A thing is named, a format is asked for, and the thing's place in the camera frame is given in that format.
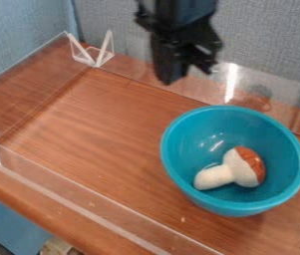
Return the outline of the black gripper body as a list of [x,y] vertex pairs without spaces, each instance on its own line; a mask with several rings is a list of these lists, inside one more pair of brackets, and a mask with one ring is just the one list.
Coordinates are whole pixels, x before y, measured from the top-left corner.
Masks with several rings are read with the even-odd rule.
[[178,28],[168,28],[148,12],[139,10],[135,22],[152,35],[172,45],[198,47],[208,57],[222,48],[220,39],[211,27],[210,16],[203,16]]

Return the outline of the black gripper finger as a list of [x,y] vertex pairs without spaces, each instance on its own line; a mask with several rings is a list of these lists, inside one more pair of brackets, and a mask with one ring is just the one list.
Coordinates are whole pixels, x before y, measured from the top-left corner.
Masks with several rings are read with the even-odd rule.
[[216,50],[214,48],[204,48],[199,45],[191,45],[188,50],[190,63],[208,75],[211,73],[211,67],[216,64]]
[[158,36],[150,36],[152,70],[156,79],[170,85],[186,76],[188,64],[180,60],[178,47]]

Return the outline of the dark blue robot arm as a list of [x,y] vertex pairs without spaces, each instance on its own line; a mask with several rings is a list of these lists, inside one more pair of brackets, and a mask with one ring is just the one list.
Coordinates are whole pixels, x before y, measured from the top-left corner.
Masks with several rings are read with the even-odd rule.
[[187,75],[190,66],[206,74],[216,64],[220,39],[210,18],[216,0],[135,0],[135,22],[150,33],[156,79],[170,85]]

